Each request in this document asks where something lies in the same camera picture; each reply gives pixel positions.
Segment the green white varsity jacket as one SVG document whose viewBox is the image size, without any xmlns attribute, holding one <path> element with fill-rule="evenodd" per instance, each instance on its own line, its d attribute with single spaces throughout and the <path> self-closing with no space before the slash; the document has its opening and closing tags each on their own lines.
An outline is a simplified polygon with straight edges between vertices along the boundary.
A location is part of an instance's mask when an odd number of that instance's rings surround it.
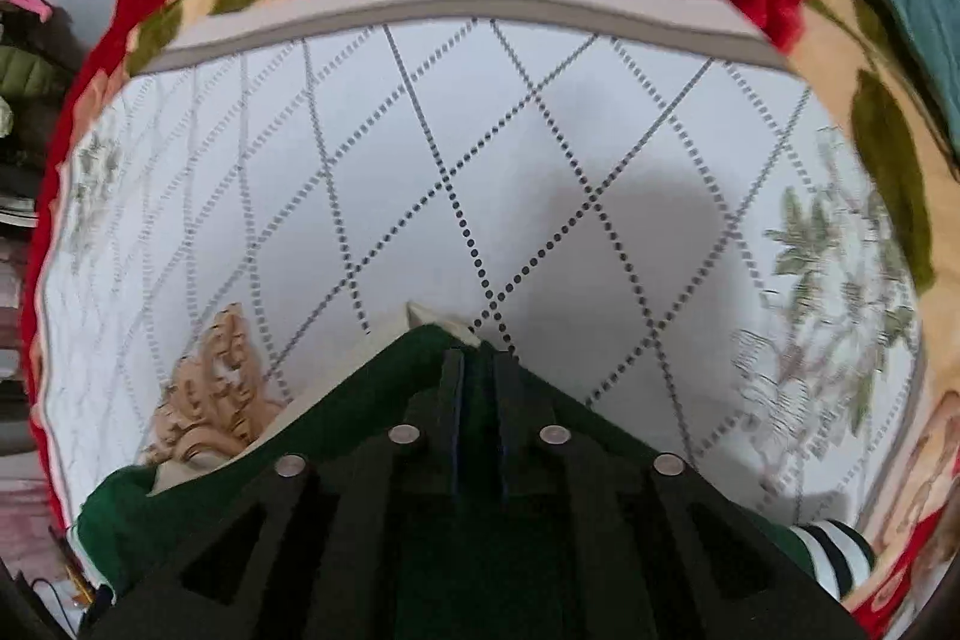
<svg viewBox="0 0 960 640">
<path fill-rule="evenodd" d="M 407 326 L 251 447 L 111 474 L 93 638 L 848 637 L 850 526 L 782 526 L 469 331 Z"/>
</svg>

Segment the pile of clothes on rack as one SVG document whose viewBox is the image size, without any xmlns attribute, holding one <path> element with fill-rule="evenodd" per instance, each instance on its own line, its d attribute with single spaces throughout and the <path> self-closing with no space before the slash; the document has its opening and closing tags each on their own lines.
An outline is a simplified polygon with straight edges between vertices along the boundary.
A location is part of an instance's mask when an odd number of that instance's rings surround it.
<svg viewBox="0 0 960 640">
<path fill-rule="evenodd" d="M 53 129 L 83 49 L 46 0 L 2 0 L 2 224 L 32 229 Z"/>
</svg>

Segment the white quilted floral mat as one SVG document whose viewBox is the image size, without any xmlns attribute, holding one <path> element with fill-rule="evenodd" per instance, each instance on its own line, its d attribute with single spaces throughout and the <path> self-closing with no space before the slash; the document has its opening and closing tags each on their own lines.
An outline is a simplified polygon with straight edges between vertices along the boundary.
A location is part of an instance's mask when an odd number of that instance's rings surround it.
<svg viewBox="0 0 960 640">
<path fill-rule="evenodd" d="M 238 307 L 268 398 L 418 304 L 778 521 L 864 525 L 918 380 L 892 221 L 818 92 L 723 16 L 229 18 L 93 106 L 37 281 L 62 512 Z"/>
</svg>

